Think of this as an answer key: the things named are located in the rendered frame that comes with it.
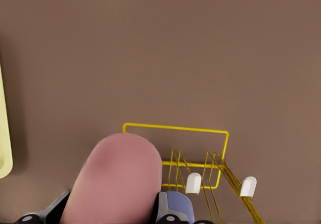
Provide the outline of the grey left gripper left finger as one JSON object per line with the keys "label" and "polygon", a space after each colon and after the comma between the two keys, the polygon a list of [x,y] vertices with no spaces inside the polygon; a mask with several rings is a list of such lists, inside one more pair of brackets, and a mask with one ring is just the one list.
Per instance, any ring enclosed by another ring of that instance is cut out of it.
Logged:
{"label": "grey left gripper left finger", "polygon": [[13,224],[60,224],[70,191],[63,192],[45,209],[27,213]]}

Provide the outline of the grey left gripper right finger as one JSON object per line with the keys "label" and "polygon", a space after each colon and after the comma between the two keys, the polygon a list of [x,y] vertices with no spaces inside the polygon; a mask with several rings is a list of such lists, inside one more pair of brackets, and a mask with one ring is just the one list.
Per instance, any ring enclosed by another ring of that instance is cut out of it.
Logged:
{"label": "grey left gripper right finger", "polygon": [[167,191],[157,194],[149,224],[189,224],[176,215],[170,213],[168,208]]}

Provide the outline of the pink plate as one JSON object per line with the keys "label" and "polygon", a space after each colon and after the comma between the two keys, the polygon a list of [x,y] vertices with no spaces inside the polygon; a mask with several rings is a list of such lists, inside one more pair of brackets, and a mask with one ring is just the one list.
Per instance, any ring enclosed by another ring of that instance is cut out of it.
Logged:
{"label": "pink plate", "polygon": [[82,167],[61,224],[146,224],[162,181],[162,161],[147,139],[102,139]]}

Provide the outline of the lavender blue plate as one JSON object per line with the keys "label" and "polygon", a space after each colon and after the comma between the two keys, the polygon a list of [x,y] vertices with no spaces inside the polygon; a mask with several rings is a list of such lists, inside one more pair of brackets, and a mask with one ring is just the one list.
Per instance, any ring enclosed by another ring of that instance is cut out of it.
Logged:
{"label": "lavender blue plate", "polygon": [[168,208],[170,213],[179,217],[182,221],[193,224],[195,221],[193,205],[190,199],[176,191],[167,191]]}

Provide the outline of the pale yellow tray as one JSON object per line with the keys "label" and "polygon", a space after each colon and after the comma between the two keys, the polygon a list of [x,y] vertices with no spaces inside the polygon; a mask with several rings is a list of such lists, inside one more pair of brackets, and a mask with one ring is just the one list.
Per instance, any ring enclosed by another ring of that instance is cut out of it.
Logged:
{"label": "pale yellow tray", "polygon": [[0,63],[0,179],[8,176],[13,168],[13,155],[2,69]]}

